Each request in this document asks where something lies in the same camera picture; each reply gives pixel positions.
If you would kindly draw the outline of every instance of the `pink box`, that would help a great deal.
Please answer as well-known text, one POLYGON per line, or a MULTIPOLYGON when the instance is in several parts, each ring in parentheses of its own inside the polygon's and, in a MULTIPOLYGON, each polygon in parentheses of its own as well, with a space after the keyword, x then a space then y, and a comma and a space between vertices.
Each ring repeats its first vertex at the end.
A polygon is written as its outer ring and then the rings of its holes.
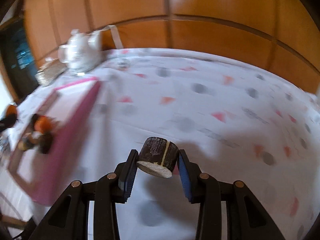
MULTIPOLYGON (((47 155, 34 152, 37 157, 34 165, 36 175, 31 181, 19 174, 19 164, 26 154, 16 146, 9 160, 8 171, 17 184, 39 204, 50 206, 57 199, 61 175, 68 153, 77 143, 79 134, 92 110, 100 90, 100 81, 96 77, 55 88, 37 111, 40 115, 47 115, 60 122, 61 128, 54 136, 54 141, 47 155)), ((22 136, 31 131, 28 125, 22 136)))

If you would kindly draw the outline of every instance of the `orange ball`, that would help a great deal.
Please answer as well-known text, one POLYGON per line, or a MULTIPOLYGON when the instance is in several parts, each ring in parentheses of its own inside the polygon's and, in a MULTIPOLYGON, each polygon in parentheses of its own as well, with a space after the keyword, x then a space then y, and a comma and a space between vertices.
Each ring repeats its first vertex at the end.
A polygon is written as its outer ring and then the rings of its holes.
POLYGON ((42 134, 50 132, 52 130, 52 123, 50 119, 44 115, 39 117, 35 123, 35 130, 42 134))

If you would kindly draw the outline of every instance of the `wooden wall panel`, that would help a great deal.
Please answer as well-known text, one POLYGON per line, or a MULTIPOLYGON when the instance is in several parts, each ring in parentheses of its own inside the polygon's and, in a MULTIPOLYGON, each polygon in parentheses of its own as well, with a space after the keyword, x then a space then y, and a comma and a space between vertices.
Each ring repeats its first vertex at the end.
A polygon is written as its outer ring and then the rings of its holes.
POLYGON ((172 21, 172 41, 175 49, 217 54, 264 69, 271 50, 271 41, 255 34, 201 21, 172 21))
MULTIPOLYGON (((117 26, 124 48, 167 48, 165 20, 134 22, 117 26)), ((111 32, 102 32, 102 48, 115 49, 111 32)))
POLYGON ((174 14, 220 18, 273 35, 276 0, 170 0, 174 14))
POLYGON ((164 0, 89 0, 94 28, 124 20, 164 15, 164 0))
POLYGON ((320 82, 319 73, 278 45, 269 71, 310 93, 316 93, 320 82))
POLYGON ((277 39, 320 70, 320 32, 300 0, 278 0, 277 39))
POLYGON ((73 29, 90 31, 84 0, 52 0, 52 8, 61 43, 70 38, 73 29))
POLYGON ((36 60, 57 47, 48 0, 25 0, 24 25, 36 60))
POLYGON ((37 60, 36 65, 38 68, 40 68, 44 63, 46 63, 45 58, 47 58, 47 57, 51 57, 53 59, 58 58, 58 50, 54 50, 53 52, 49 53, 46 57, 44 57, 40 60, 37 60))

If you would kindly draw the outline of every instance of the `white patterned tablecloth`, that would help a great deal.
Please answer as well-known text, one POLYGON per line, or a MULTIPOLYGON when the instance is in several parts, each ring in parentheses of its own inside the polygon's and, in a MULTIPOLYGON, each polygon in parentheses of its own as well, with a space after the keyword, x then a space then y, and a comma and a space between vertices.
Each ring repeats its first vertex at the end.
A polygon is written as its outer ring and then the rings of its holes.
MULTIPOLYGON (((147 137, 163 137, 217 180, 244 181, 287 240, 306 235, 320 211, 320 117, 307 93, 260 68, 205 53, 123 49, 106 57, 88 74, 103 86, 64 186, 97 180, 131 149, 140 151, 147 137), (113 58, 123 62, 121 71, 113 58)), ((72 79, 62 75, 37 89, 19 106, 22 119, 72 79)), ((27 159, 21 172, 30 172, 27 159)), ((127 204, 117 205, 121 239, 194 239, 198 209, 178 175, 161 179, 138 170, 127 204)), ((46 210, 34 204, 39 219, 46 210)), ((88 231, 92 237, 92 220, 88 231)))

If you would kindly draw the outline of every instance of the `teapot handle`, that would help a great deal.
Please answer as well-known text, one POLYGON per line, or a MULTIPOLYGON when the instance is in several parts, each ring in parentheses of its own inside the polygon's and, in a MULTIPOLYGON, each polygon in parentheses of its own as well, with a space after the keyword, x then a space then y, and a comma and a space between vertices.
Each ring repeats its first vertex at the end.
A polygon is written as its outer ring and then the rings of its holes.
POLYGON ((69 45, 67 45, 67 44, 59 46, 58 58, 59 58, 60 62, 62 62, 62 63, 68 63, 69 62, 69 60, 66 59, 66 53, 65 53, 65 50, 68 47, 69 47, 69 45))

